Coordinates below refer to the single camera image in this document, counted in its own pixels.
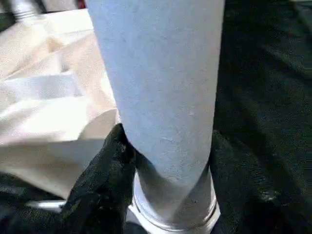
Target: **metal pipe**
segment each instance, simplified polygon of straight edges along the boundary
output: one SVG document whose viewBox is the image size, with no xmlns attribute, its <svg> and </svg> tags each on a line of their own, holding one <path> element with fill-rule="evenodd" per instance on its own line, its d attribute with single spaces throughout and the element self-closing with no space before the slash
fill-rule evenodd
<svg viewBox="0 0 312 234">
<path fill-rule="evenodd" d="M 224 0 L 87 3 L 126 135 L 144 155 L 136 209 L 164 233 L 204 226 Z"/>
</svg>

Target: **cardboard tube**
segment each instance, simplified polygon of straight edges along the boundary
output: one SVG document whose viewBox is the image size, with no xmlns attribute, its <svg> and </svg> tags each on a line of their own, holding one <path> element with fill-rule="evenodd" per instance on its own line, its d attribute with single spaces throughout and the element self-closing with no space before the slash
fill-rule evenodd
<svg viewBox="0 0 312 234">
<path fill-rule="evenodd" d="M 136 203 L 168 229 L 199 224 L 213 197 L 207 162 L 223 0 L 90 0 L 126 135 L 144 155 Z"/>
</svg>

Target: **white fabric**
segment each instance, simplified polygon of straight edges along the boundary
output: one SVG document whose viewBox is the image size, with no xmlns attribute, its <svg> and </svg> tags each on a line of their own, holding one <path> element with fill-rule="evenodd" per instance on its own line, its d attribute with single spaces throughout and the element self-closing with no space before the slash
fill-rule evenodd
<svg viewBox="0 0 312 234">
<path fill-rule="evenodd" d="M 66 198 L 117 121 L 87 10 L 0 34 L 0 171 Z"/>
</svg>

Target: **white cloth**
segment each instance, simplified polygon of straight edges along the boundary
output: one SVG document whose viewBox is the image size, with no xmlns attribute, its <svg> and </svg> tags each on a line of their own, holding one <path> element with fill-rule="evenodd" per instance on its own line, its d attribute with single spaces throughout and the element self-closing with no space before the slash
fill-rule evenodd
<svg viewBox="0 0 312 234">
<path fill-rule="evenodd" d="M 117 121 L 87 10 L 0 34 L 0 171 L 66 198 Z"/>
</svg>

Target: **black cloth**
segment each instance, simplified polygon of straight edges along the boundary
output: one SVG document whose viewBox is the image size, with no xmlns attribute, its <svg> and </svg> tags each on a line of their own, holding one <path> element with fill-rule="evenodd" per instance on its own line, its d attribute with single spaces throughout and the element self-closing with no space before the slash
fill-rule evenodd
<svg viewBox="0 0 312 234">
<path fill-rule="evenodd" d="M 226 3 L 214 234 L 312 233 L 312 2 Z"/>
</svg>

